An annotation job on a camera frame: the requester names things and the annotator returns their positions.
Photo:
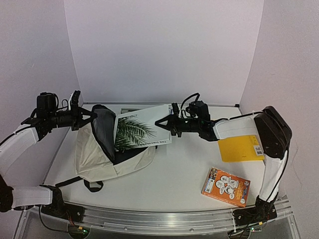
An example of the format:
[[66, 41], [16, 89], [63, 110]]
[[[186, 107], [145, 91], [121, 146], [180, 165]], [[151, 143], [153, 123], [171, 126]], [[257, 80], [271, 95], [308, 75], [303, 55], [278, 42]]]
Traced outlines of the palm leaf cover book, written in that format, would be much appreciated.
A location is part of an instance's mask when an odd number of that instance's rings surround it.
[[170, 131], [155, 125], [172, 115], [169, 105], [160, 105], [119, 114], [115, 119], [114, 145], [117, 151], [172, 143]]

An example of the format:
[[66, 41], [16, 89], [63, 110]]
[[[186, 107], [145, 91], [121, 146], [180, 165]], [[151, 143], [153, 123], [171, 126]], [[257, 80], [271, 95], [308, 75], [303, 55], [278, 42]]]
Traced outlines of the cream white backpack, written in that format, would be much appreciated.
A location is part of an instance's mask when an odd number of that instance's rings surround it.
[[152, 163], [156, 146], [116, 151], [114, 126], [116, 114], [103, 105], [94, 105], [97, 118], [78, 130], [74, 166], [76, 177], [57, 183], [61, 188], [78, 181], [91, 192], [99, 192], [104, 181], [137, 172]]

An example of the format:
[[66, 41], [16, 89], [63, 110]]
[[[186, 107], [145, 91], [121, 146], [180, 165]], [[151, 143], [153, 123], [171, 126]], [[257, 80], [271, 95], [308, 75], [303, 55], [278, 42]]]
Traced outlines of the orange comic book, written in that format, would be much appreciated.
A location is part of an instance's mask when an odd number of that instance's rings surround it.
[[206, 177], [201, 194], [237, 207], [246, 207], [250, 180], [212, 167]]

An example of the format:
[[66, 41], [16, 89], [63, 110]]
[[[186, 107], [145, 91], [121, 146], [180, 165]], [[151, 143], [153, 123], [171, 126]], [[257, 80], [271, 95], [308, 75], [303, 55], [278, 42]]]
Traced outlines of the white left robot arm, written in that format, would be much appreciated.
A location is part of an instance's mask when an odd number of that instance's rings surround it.
[[55, 186], [13, 187], [5, 182], [5, 175], [13, 163], [31, 146], [40, 142], [54, 128], [82, 128], [97, 118], [97, 114], [82, 107], [71, 106], [66, 111], [57, 107], [37, 107], [29, 118], [0, 143], [0, 211], [8, 212], [19, 207], [47, 205], [57, 217], [65, 215], [67, 206], [57, 195]]

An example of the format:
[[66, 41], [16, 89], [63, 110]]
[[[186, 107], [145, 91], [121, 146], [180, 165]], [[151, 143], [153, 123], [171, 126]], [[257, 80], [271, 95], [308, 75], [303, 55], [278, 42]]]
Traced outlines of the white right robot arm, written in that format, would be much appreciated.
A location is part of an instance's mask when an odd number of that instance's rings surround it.
[[185, 112], [173, 104], [173, 113], [155, 122], [155, 125], [181, 137], [184, 132], [195, 132], [200, 138], [212, 142], [235, 136], [253, 135], [257, 138], [261, 154], [265, 157], [262, 186], [256, 206], [273, 203], [288, 164], [292, 130], [273, 106], [232, 118], [212, 120], [204, 102], [190, 103]]

